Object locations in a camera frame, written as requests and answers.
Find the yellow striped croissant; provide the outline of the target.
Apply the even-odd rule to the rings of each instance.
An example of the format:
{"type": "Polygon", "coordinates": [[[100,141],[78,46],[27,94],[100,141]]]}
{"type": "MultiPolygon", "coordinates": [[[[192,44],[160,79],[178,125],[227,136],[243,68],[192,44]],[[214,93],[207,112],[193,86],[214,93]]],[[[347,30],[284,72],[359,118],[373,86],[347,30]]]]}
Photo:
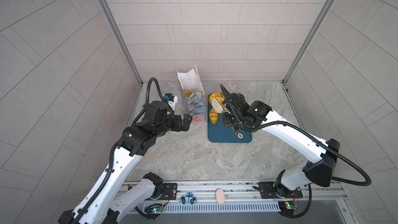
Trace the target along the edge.
{"type": "Polygon", "coordinates": [[[212,124],[216,124],[218,122],[219,112],[216,109],[214,109],[213,107],[211,108],[211,110],[209,112],[209,119],[212,124]]]}

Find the metal tongs with white tips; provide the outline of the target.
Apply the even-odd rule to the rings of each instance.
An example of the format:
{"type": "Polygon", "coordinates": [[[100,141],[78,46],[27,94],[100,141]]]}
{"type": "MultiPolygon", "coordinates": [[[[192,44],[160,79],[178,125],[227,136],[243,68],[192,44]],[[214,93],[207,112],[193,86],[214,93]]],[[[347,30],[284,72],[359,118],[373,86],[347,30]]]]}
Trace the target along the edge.
{"type": "MultiPolygon", "coordinates": [[[[224,108],[218,104],[218,102],[216,100],[213,100],[213,105],[212,107],[214,109],[216,109],[220,114],[224,113],[224,108]]],[[[240,130],[238,129],[238,127],[231,127],[231,129],[233,130],[233,132],[235,133],[235,135],[239,138],[242,139],[244,136],[242,135],[242,133],[240,132],[240,130]]]]}

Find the braided bread roll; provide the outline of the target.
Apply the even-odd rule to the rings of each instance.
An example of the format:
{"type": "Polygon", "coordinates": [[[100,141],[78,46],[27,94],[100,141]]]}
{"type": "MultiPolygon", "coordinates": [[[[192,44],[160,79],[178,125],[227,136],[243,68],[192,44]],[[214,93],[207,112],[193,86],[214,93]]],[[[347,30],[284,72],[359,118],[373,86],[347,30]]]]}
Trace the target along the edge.
{"type": "Polygon", "coordinates": [[[208,97],[208,102],[210,105],[213,105],[213,103],[212,103],[213,100],[216,100],[218,102],[218,104],[223,107],[223,101],[225,100],[225,97],[222,93],[216,92],[216,93],[210,94],[208,97]]]}

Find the floral paper gift bag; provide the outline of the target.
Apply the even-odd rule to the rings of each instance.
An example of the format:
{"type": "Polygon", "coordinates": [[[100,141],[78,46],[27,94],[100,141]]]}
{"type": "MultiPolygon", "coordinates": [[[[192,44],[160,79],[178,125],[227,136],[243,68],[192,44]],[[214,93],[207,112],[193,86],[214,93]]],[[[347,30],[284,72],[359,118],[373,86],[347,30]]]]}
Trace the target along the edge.
{"type": "Polygon", "coordinates": [[[192,123],[205,120],[207,117],[207,100],[197,66],[195,65],[193,69],[186,73],[178,72],[177,78],[183,97],[183,103],[187,113],[192,116],[192,123]],[[184,95],[184,90],[189,90],[193,92],[193,94],[187,98],[184,95]]]}

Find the ring shaped donut bread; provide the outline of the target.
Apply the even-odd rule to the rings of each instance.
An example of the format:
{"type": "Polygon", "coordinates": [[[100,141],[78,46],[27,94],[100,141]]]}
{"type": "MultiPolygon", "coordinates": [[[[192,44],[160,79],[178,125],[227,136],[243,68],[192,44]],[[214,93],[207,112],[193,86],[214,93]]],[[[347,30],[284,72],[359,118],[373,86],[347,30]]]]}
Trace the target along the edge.
{"type": "Polygon", "coordinates": [[[189,91],[189,90],[184,90],[184,95],[189,98],[191,95],[193,94],[193,92],[189,91]]]}

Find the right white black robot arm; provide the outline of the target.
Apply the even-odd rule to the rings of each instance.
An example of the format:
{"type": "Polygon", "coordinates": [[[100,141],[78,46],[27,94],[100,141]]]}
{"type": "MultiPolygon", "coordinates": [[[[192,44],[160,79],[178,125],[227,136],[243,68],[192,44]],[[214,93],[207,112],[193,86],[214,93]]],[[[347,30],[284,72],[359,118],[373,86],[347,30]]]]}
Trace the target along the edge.
{"type": "Polygon", "coordinates": [[[254,133],[262,130],[281,139],[300,152],[307,161],[290,170],[282,170],[273,184],[273,193],[281,198],[288,198],[294,190],[301,186],[315,184],[329,187],[331,181],[339,181],[355,186],[369,186],[372,183],[369,175],[357,164],[339,153],[340,143],[334,139],[328,141],[318,138],[302,128],[294,125],[270,106],[261,101],[248,104],[240,95],[230,93],[224,85],[220,85],[225,97],[223,106],[227,109],[227,128],[241,129],[254,133]],[[342,160],[364,178],[355,181],[335,177],[336,163],[342,160]]]}

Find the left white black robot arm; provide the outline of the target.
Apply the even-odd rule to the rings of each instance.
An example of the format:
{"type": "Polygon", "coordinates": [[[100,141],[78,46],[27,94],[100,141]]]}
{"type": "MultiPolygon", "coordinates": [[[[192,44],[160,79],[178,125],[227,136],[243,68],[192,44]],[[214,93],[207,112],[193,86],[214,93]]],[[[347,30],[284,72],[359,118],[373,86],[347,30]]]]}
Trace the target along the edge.
{"type": "Polygon", "coordinates": [[[177,97],[173,94],[159,92],[161,99],[150,102],[152,84],[158,84],[156,78],[148,82],[143,110],[112,146],[108,166],[80,204],[61,214],[60,224],[117,224],[146,199],[158,199],[162,195],[163,179],[148,173],[127,193],[116,196],[127,176],[157,138],[169,131],[186,132],[190,128],[190,115],[174,113],[173,104],[177,97]]]}

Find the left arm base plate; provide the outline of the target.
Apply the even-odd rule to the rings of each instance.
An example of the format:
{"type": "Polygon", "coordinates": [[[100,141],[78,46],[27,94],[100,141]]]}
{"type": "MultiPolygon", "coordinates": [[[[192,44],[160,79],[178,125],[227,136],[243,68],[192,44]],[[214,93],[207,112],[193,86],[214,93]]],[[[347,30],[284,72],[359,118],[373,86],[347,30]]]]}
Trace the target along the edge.
{"type": "Polygon", "coordinates": [[[164,183],[163,189],[158,201],[176,200],[177,198],[177,183],[164,183]]]}

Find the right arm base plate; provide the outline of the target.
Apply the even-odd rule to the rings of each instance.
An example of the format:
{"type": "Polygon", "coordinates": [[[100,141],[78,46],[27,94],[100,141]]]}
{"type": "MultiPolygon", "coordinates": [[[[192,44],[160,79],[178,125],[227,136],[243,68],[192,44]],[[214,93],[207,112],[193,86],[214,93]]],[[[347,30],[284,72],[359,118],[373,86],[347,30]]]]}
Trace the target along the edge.
{"type": "Polygon", "coordinates": [[[303,198],[300,188],[294,191],[287,189],[282,184],[276,186],[274,181],[261,181],[258,184],[260,195],[262,199],[293,199],[303,198]]]}

